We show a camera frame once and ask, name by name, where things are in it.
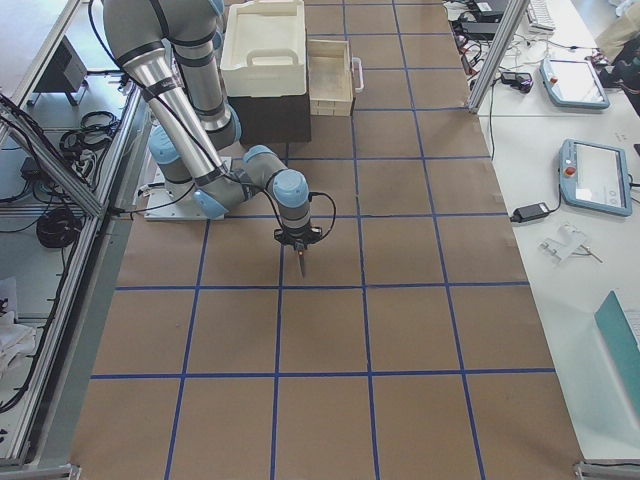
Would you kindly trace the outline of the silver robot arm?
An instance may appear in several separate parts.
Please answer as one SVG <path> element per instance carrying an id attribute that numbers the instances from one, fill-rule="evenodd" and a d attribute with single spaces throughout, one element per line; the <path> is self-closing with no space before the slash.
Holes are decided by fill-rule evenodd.
<path id="1" fill-rule="evenodd" d="M 216 65 L 223 13 L 221 1 L 107 1 L 103 23 L 116 64 L 139 84 L 205 215 L 223 216 L 263 192 L 278 205 L 275 240 L 302 252 L 323 237 L 311 223 L 304 175 L 261 145 L 248 150 L 239 168 L 218 154 L 240 137 Z"/>

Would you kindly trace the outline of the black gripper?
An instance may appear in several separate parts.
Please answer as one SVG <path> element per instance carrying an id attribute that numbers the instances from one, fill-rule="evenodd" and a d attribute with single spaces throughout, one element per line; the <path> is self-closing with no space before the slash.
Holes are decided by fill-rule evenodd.
<path id="1" fill-rule="evenodd" d="M 312 244 L 313 228 L 305 227 L 300 229 L 284 230 L 284 244 L 291 246 L 295 251 L 303 251 Z"/>

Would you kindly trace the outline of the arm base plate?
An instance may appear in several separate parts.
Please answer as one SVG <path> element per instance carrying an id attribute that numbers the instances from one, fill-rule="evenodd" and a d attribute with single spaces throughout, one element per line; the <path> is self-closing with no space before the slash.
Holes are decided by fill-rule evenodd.
<path id="1" fill-rule="evenodd" d="M 203 206 L 200 201 L 204 199 L 196 194 L 197 187 L 193 184 L 191 174 L 180 159 L 171 163 L 156 164 L 155 182 L 160 182 L 159 187 L 151 187 L 148 192 L 147 206 L 144 208 L 144 217 L 150 221 L 195 221 L 223 219 L 229 210 L 212 202 Z"/>

